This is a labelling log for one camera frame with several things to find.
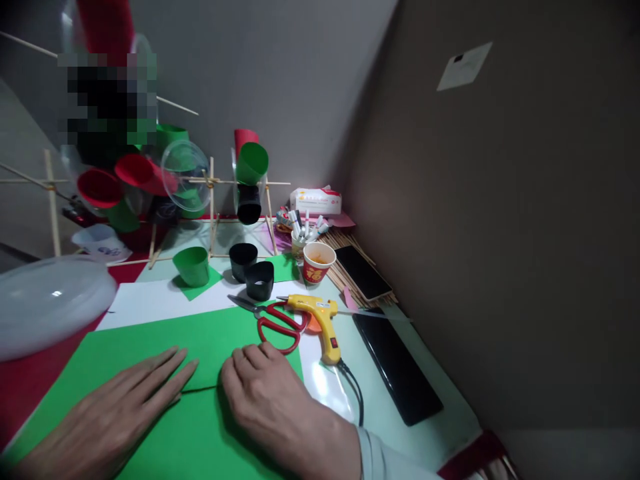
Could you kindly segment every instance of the black phone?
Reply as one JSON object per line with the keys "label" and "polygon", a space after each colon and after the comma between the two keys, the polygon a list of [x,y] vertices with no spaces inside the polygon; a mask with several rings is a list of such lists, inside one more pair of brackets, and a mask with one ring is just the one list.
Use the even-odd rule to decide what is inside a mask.
{"label": "black phone", "polygon": [[391,286],[353,245],[338,248],[335,255],[366,300],[375,300],[391,293]]}
{"label": "black phone", "polygon": [[[379,308],[369,311],[384,314]],[[443,409],[440,398],[388,319],[356,313],[353,321],[408,427]]]}

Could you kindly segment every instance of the finger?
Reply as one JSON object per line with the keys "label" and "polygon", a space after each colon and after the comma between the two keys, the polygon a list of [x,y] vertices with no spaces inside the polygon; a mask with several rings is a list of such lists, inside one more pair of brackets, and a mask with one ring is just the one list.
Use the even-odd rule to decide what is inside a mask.
{"label": "finger", "polygon": [[235,370],[232,358],[226,359],[222,364],[220,378],[222,380],[222,388],[227,394],[229,403],[231,406],[237,405],[243,397],[244,390],[242,389],[242,382],[240,381],[240,377],[238,377],[238,372]]}
{"label": "finger", "polygon": [[260,350],[264,352],[269,360],[278,360],[283,357],[282,353],[280,353],[271,342],[262,342],[260,344]]}
{"label": "finger", "polygon": [[134,388],[127,399],[134,405],[140,405],[152,396],[153,392],[167,381],[173,372],[180,366],[187,357],[187,349],[182,349],[176,353],[168,362],[151,372],[140,384]]}
{"label": "finger", "polygon": [[245,357],[249,359],[254,368],[260,370],[267,368],[271,363],[265,353],[257,345],[247,345],[242,348]]}
{"label": "finger", "polygon": [[257,371],[242,350],[235,349],[231,354],[231,358],[233,359],[233,366],[236,372],[238,372],[238,377],[240,377],[242,382],[255,377]]}
{"label": "finger", "polygon": [[111,400],[124,397],[132,388],[142,382],[142,380],[144,380],[154,369],[172,358],[177,351],[177,346],[171,347],[159,355],[144,359],[142,362],[136,363],[134,366],[129,367],[126,370],[122,370],[122,372],[118,373],[114,378],[92,392],[91,396],[94,399],[98,399],[104,398],[108,395]]}
{"label": "finger", "polygon": [[176,395],[178,395],[187,384],[197,366],[198,360],[191,360],[144,403],[140,415],[140,422],[142,422],[143,425],[150,425],[156,417],[166,410]]}

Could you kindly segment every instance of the scissors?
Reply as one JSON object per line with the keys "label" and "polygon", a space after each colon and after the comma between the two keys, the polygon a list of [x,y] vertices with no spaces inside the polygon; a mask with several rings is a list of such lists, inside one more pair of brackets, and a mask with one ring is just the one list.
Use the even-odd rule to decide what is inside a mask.
{"label": "scissors", "polygon": [[[311,319],[311,316],[308,315],[307,312],[303,312],[302,325],[298,325],[294,320],[290,319],[286,314],[275,309],[276,307],[284,307],[287,304],[286,301],[272,303],[264,307],[262,305],[256,305],[248,300],[244,300],[244,298],[236,297],[235,295],[227,295],[227,296],[236,305],[246,310],[249,310],[250,312],[253,312],[255,318],[257,318],[258,320],[258,335],[260,335],[260,340],[262,340],[263,342],[267,341],[267,339],[265,338],[265,334],[262,332],[263,327],[269,328],[271,330],[275,330],[278,333],[282,333],[283,335],[293,338],[292,346],[290,346],[287,349],[278,349],[280,350],[280,353],[282,353],[283,355],[288,355],[295,350],[295,348],[298,346],[298,343],[300,342],[300,334],[307,328],[307,325],[309,324],[309,320]],[[293,330],[284,328],[282,325],[278,325],[276,322],[263,317],[262,316],[263,312],[267,312],[272,316],[282,320],[288,326],[293,328]]]}

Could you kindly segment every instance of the black cup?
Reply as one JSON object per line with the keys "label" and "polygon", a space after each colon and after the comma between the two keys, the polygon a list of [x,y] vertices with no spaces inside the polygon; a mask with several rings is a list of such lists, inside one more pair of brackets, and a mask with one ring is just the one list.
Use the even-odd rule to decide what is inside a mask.
{"label": "black cup", "polygon": [[260,220],[262,206],[258,187],[238,185],[238,220],[243,225],[253,225]]}
{"label": "black cup", "polygon": [[231,259],[233,278],[244,283],[247,269],[258,258],[258,248],[250,243],[236,243],[229,249],[229,258]]}
{"label": "black cup", "polygon": [[273,264],[258,262],[246,271],[247,295],[256,301],[269,300],[273,290]]}

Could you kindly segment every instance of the bundle of wooden sticks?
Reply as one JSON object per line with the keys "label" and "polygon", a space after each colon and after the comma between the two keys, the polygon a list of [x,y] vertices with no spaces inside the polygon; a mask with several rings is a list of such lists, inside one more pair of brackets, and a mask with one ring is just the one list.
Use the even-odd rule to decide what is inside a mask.
{"label": "bundle of wooden sticks", "polygon": [[[328,232],[318,238],[318,241],[326,243],[334,250],[352,245],[354,246],[354,248],[356,248],[356,250],[358,250],[358,252],[360,252],[365,260],[367,260],[371,264],[372,267],[375,267],[375,262],[371,260],[371,258],[369,258],[367,254],[362,250],[362,247],[353,237],[353,235],[346,235],[338,228],[331,228]],[[358,305],[358,307],[360,308],[368,309],[379,307],[380,303],[398,303],[398,299],[395,297],[395,294],[393,292],[373,301],[366,300],[362,296],[362,294],[360,294],[360,290],[358,290],[358,288],[355,286],[355,283],[353,282],[349,274],[337,261],[331,266],[331,268],[327,272],[327,275],[329,276],[333,284],[338,288],[338,290],[344,291],[345,286],[349,287],[351,297],[353,298],[356,305]]]}

